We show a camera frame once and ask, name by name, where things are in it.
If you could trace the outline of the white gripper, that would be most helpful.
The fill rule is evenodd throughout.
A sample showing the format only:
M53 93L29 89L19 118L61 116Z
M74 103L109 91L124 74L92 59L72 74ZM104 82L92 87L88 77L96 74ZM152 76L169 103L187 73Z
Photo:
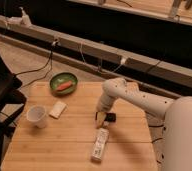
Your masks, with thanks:
M116 101L115 97L111 97L106 93L102 93L96 106L96 110L98 111L97 119L96 119L97 128L100 128L103 126L103 123L106 119L105 112L109 112L111 110L115 101Z

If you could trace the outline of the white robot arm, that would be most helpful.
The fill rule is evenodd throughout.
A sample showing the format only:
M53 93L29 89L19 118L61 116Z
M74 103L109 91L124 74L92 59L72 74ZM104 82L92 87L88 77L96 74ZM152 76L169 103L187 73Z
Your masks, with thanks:
M192 171L192 96L171 99L128 90L124 78L103 82L98 112L109 112L120 98L164 120L161 171Z

